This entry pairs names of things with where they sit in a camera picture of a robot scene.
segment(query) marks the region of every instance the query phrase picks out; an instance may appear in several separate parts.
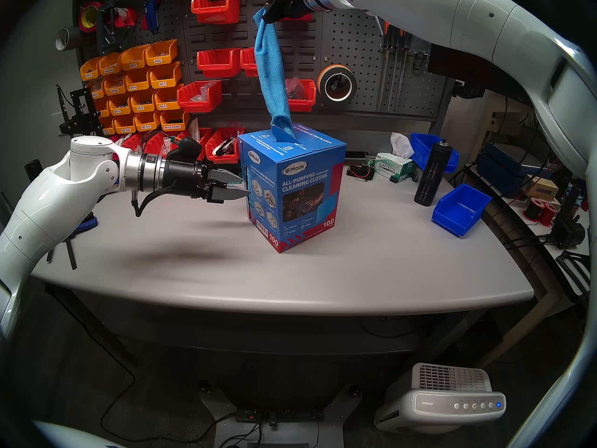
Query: tissue box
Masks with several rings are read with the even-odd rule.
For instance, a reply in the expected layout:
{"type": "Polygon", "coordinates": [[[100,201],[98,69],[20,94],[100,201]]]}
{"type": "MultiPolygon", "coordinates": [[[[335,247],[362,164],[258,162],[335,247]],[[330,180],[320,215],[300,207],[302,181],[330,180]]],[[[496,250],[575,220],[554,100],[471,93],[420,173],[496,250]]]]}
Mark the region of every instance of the tissue box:
{"type": "Polygon", "coordinates": [[[238,137],[249,220],[279,253],[334,227],[346,153],[342,141],[292,130],[294,140],[272,130],[238,137]]]}
{"type": "Polygon", "coordinates": [[[414,170],[413,159],[403,159],[390,152],[380,152],[375,157],[375,172],[386,178],[394,177],[400,182],[414,170]]]}

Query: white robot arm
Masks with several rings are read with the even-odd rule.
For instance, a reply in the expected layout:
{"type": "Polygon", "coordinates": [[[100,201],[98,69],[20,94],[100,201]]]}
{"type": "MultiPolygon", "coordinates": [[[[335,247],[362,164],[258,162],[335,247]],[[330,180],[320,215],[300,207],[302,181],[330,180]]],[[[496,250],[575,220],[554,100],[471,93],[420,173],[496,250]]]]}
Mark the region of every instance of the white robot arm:
{"type": "MultiPolygon", "coordinates": [[[[271,7],[265,21],[334,8],[366,10],[431,43],[493,62],[528,93],[558,158],[586,178],[590,225],[597,228],[597,76],[578,46],[533,14],[511,0],[275,0],[271,7]]],[[[596,237],[597,231],[592,231],[594,280],[596,237]]],[[[576,356],[509,446],[527,447],[538,439],[573,395],[596,350],[597,299],[591,299],[576,356]]]]}
{"type": "Polygon", "coordinates": [[[20,289],[37,262],[70,236],[101,195],[131,191],[137,216],[146,205],[137,206],[138,191],[154,196],[167,191],[213,203],[247,195],[228,185],[238,182],[238,176],[197,162],[200,146],[191,139],[183,141],[162,158],[131,152],[98,136],[71,140],[64,158],[44,169],[25,190],[0,235],[0,334],[9,335],[18,315],[20,289]]]}

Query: metal pegboard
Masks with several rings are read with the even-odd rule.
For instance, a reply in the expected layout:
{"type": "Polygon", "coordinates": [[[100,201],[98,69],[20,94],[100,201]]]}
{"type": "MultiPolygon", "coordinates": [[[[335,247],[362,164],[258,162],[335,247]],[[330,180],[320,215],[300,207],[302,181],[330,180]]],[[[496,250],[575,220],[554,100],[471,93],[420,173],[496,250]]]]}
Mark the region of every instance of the metal pegboard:
{"type": "MultiPolygon", "coordinates": [[[[144,0],[119,0],[117,5],[132,7],[139,14],[128,46],[173,38],[178,40],[178,60],[182,62],[181,82],[190,83],[205,79],[203,72],[196,68],[198,51],[254,46],[257,28],[253,15],[266,1],[241,0],[238,23],[212,25],[197,22],[195,14],[191,13],[191,0],[165,0],[158,11],[160,32],[157,35],[141,28],[144,0]]],[[[445,77],[428,73],[427,59],[420,70],[413,70],[414,56],[409,55],[396,105],[403,56],[398,53],[394,73],[395,55],[392,52],[389,54],[385,82],[382,81],[384,51],[380,49],[382,37],[374,17],[359,10],[334,10],[313,13],[311,22],[277,22],[276,30],[287,78],[312,78],[316,81],[321,70],[330,64],[343,64],[355,74],[357,92],[352,101],[339,109],[322,102],[318,93],[313,113],[341,115],[344,112],[358,112],[359,115],[396,115],[432,121],[437,118],[445,77]],[[377,113],[378,90],[382,84],[385,91],[377,113]]],[[[430,44],[413,37],[411,49],[428,53],[430,44]]],[[[95,48],[85,50],[86,59],[96,55],[95,48]]],[[[258,78],[247,77],[243,70],[233,78],[223,79],[222,94],[222,102],[214,113],[266,112],[258,78]]]]}

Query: gray table top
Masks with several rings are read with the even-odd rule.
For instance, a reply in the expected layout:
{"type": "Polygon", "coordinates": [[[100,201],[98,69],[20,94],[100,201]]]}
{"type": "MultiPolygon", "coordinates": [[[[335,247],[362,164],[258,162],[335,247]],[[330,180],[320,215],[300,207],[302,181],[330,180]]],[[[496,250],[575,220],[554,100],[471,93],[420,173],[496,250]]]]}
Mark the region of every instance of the gray table top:
{"type": "MultiPolygon", "coordinates": [[[[480,220],[457,238],[413,201],[417,183],[343,176],[336,226],[278,254],[223,205],[164,195],[136,218],[130,193],[94,208],[99,225],[60,244],[33,275],[59,286],[183,308],[306,315],[462,311],[529,300],[533,289],[480,220]]],[[[434,203],[451,190],[442,182],[434,203]]]]}

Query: black cylinder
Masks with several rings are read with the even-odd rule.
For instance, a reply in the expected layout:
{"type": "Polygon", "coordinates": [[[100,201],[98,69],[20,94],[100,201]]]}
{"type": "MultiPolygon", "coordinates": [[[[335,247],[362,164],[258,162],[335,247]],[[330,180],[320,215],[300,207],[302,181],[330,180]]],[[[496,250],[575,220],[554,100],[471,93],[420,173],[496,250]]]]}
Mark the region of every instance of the black cylinder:
{"type": "Polygon", "coordinates": [[[432,204],[435,193],[444,177],[444,171],[446,165],[448,165],[448,160],[450,160],[451,154],[452,146],[443,140],[435,143],[431,147],[429,159],[427,159],[427,165],[425,166],[425,170],[423,170],[419,188],[414,195],[414,201],[417,204],[425,207],[432,204]]]}
{"type": "Polygon", "coordinates": [[[33,180],[39,176],[42,170],[43,168],[41,166],[41,162],[38,159],[32,160],[25,165],[25,172],[27,173],[27,178],[29,178],[30,182],[33,182],[33,180]]]}

